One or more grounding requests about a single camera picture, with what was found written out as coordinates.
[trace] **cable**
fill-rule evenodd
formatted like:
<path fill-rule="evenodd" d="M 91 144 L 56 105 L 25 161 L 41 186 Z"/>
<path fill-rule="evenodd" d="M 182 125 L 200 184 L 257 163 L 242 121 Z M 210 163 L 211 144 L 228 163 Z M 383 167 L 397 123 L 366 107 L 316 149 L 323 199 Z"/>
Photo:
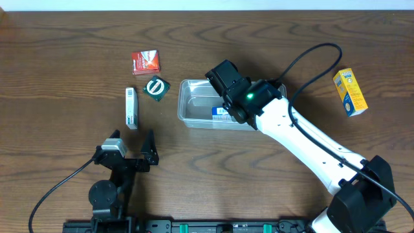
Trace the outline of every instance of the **cable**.
<path fill-rule="evenodd" d="M 408 213 L 410 214 L 410 216 L 413 218 L 414 221 L 414 211 L 413 209 L 407 204 L 407 202 L 405 202 L 405 200 L 403 200 L 403 198 L 401 198 L 398 194 L 396 194 L 395 192 L 392 192 L 391 190 L 389 190 L 388 188 L 384 187 L 382 184 L 380 184 L 378 181 L 374 180 L 373 178 L 371 178 L 370 176 L 366 175 L 364 172 L 362 172 L 359 168 L 357 168 L 356 166 L 354 166 L 353 164 L 349 163 L 346 159 L 341 158 L 339 155 L 335 154 L 333 151 L 331 151 L 329 148 L 325 147 L 323 144 L 321 144 L 320 142 L 318 142 L 316 139 L 314 139 L 312 136 L 310 136 L 301 126 L 299 126 L 299 124 L 297 123 L 296 119 L 293 117 L 292 114 L 292 106 L 293 103 L 295 101 L 295 99 L 298 97 L 298 95 L 304 90 L 304 88 L 306 88 L 307 86 L 309 86 L 311 83 L 315 82 L 316 80 L 318 80 L 319 78 L 321 78 L 322 76 L 324 76 L 325 74 L 327 74 L 328 72 L 330 72 L 341 60 L 342 58 L 342 49 L 334 44 L 334 43 L 322 43 L 319 45 L 316 45 L 308 50 L 306 50 L 305 52 L 303 52 L 302 54 L 300 54 L 290 65 L 289 67 L 287 67 L 287 69 L 281 74 L 281 76 L 277 79 L 277 81 L 281 80 L 284 75 L 286 75 L 286 73 L 290 70 L 290 68 L 292 68 L 295 63 L 300 60 L 302 57 L 304 57 L 304 55 L 308 54 L 310 51 L 320 48 L 320 47 L 324 47 L 324 46 L 330 46 L 330 47 L 334 47 L 336 49 L 338 49 L 339 51 L 339 56 L 338 59 L 336 59 L 336 61 L 326 70 L 323 71 L 321 74 L 315 76 L 313 79 L 311 79 L 310 81 L 308 81 L 307 83 L 305 83 L 304 85 L 302 85 L 294 94 L 292 99 L 289 102 L 289 106 L 288 106 L 288 113 L 289 113 L 289 118 L 292 121 L 292 123 L 296 126 L 296 128 L 306 137 L 308 138 L 311 142 L 313 142 L 315 145 L 317 145 L 319 148 L 321 148 L 323 151 L 325 151 L 326 153 L 328 153 L 330 156 L 334 157 L 336 160 L 338 160 L 340 163 L 342 163 L 343 165 L 347 166 L 348 168 L 350 168 L 352 171 L 356 172 L 358 175 L 361 175 L 363 178 L 367 179 L 368 181 L 372 182 L 373 184 L 375 184 L 377 187 L 381 188 L 383 191 L 389 193 L 390 195 L 392 195 L 399 203 L 402 204 L 402 206 L 408 211 Z"/>
<path fill-rule="evenodd" d="M 60 181 L 57 185 L 55 185 L 52 189 L 49 190 L 49 192 L 47 192 L 41 199 L 40 201 L 37 203 L 37 205 L 34 207 L 32 213 L 30 214 L 30 218 L 28 219 L 28 231 L 30 233 L 33 233 L 33 228 L 32 228 L 32 222 L 33 222 L 33 217 L 34 214 L 36 213 L 36 210 L 38 210 L 40 204 L 53 192 L 55 191 L 57 188 L 59 188 L 61 185 L 63 185 L 66 181 L 68 181 L 69 179 L 71 179 L 72 177 L 74 177 L 76 174 L 78 174 L 80 171 L 82 171 L 84 168 L 86 168 L 93 160 L 89 160 L 87 161 L 82 167 L 80 167 L 79 169 L 77 169 L 74 173 L 72 173 L 72 175 L 66 177 L 64 180 Z"/>

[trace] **wooden table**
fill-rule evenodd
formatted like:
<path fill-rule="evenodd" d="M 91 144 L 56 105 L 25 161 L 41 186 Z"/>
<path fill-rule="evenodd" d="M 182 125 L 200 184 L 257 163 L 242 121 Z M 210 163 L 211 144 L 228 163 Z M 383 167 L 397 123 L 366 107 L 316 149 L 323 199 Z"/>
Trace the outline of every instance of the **wooden table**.
<path fill-rule="evenodd" d="M 300 113 L 334 140 L 393 169 L 397 192 L 414 206 L 413 12 L 10 12 L 0 25 L 0 232 L 27 232 L 38 200 L 91 158 L 114 129 L 139 151 L 154 129 L 160 164 L 138 175 L 131 213 L 175 219 L 314 217 L 331 196 L 283 146 L 260 132 L 190 129 L 177 118 L 184 79 L 224 59 L 254 80 L 278 77 L 307 48 L 343 49 L 369 109 L 347 117 L 334 73 L 298 100 Z M 171 89 L 161 102 L 139 92 L 140 131 L 125 125 L 131 52 L 158 49 Z M 286 80 L 289 95 L 326 69 L 337 52 L 309 54 Z M 35 232 L 61 232 L 92 216 L 87 194 L 110 171 L 90 165 L 56 190 L 34 218 Z M 413 223 L 401 205 L 388 228 Z"/>

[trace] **red box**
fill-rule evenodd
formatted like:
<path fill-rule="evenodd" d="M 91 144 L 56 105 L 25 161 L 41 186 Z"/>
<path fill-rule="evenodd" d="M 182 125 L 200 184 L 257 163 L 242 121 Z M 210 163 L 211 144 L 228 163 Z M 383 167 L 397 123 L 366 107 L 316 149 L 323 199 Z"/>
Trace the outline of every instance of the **red box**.
<path fill-rule="evenodd" d="M 133 70 L 132 74 L 154 74 L 160 72 L 158 51 L 143 51 L 132 53 Z"/>

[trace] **yellow and blue box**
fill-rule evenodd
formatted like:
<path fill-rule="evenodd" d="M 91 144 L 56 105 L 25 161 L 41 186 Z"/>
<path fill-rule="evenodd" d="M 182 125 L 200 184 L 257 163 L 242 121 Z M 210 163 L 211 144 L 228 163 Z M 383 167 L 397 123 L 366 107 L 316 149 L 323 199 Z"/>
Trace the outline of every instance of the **yellow and blue box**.
<path fill-rule="evenodd" d="M 338 71 L 333 80 L 349 117 L 361 114 L 368 109 L 351 68 Z"/>

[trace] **green strip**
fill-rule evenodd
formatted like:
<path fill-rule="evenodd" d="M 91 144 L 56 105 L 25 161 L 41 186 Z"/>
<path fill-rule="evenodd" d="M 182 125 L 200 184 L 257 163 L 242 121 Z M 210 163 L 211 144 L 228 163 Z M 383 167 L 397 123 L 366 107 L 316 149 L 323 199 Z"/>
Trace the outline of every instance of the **green strip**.
<path fill-rule="evenodd" d="M 264 224 L 263 225 L 263 233 L 272 233 L 272 225 Z"/>
<path fill-rule="evenodd" d="M 187 224 L 181 224 L 180 225 L 180 233 L 188 233 L 188 225 Z"/>

